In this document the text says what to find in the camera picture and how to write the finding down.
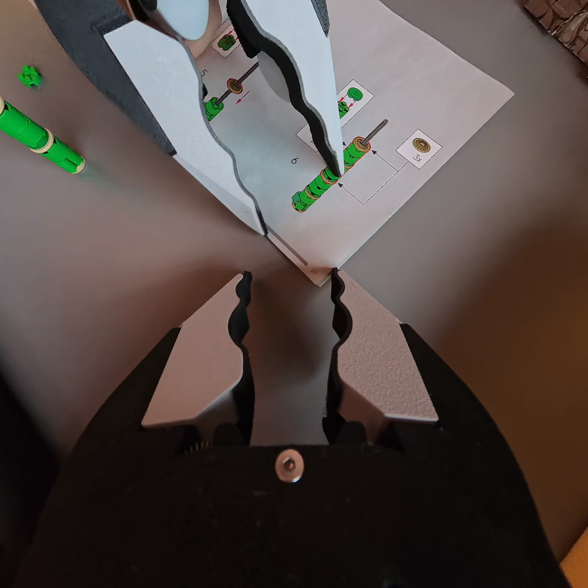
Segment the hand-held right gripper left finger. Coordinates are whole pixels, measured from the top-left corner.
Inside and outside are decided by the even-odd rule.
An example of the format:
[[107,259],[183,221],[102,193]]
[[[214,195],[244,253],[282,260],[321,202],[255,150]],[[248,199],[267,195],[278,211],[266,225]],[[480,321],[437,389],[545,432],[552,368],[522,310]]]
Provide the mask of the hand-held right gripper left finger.
[[217,427],[229,423],[250,444],[255,393],[243,340],[251,284],[250,272],[238,273],[181,324],[143,428],[193,426],[211,442]]

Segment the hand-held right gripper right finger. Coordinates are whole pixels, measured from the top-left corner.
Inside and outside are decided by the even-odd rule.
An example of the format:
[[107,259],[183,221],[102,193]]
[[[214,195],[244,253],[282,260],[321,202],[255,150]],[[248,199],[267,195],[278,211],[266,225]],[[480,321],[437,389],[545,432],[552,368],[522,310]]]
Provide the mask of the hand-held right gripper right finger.
[[401,323],[345,272],[331,278],[333,329],[323,431],[330,444],[395,445],[392,422],[437,423],[438,415]]

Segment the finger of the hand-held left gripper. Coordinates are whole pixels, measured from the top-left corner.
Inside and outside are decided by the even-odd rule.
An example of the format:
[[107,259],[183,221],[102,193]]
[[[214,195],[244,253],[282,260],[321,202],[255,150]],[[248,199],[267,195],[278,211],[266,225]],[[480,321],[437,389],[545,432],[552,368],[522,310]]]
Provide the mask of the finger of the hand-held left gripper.
[[326,1],[228,1],[227,11],[247,57],[265,54],[275,63],[320,155],[341,175],[342,134]]
[[266,236],[262,213],[239,178],[234,155],[206,118],[201,74],[187,46],[139,21],[104,38],[175,148],[173,158],[244,224]]

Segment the green bamboo stalk brick model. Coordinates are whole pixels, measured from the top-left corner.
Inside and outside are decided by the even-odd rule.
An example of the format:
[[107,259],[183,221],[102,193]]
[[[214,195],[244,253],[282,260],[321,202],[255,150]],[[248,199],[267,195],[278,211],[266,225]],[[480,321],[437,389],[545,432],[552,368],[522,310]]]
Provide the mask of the green bamboo stalk brick model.
[[1,130],[25,145],[30,151],[42,155],[69,173],[74,172],[80,162],[80,154],[3,98],[1,98]]

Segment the building instruction booklet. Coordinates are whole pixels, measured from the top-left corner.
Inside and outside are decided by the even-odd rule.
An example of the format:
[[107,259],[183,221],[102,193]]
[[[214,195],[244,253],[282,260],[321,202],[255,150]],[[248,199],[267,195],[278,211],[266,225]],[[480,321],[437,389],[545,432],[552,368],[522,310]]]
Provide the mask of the building instruction booklet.
[[211,133],[235,156],[269,239],[317,285],[340,267],[511,97],[504,85],[380,1],[328,1],[343,148],[384,119],[361,156],[306,212],[292,197],[326,166],[295,109],[260,72],[225,99]]

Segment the black brick set box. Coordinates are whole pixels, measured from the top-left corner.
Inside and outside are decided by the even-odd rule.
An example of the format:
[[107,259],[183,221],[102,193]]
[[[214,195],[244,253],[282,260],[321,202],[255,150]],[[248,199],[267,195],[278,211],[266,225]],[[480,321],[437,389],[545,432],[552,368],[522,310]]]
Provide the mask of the black brick set box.
[[587,1],[520,1],[546,36],[573,57],[578,77],[587,82]]

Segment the yellow plastic bin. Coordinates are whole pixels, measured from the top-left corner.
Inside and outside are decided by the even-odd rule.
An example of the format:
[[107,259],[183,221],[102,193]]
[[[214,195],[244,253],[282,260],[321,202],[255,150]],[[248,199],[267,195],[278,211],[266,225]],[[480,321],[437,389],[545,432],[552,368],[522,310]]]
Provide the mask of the yellow plastic bin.
[[587,587],[587,529],[560,564],[571,587]]

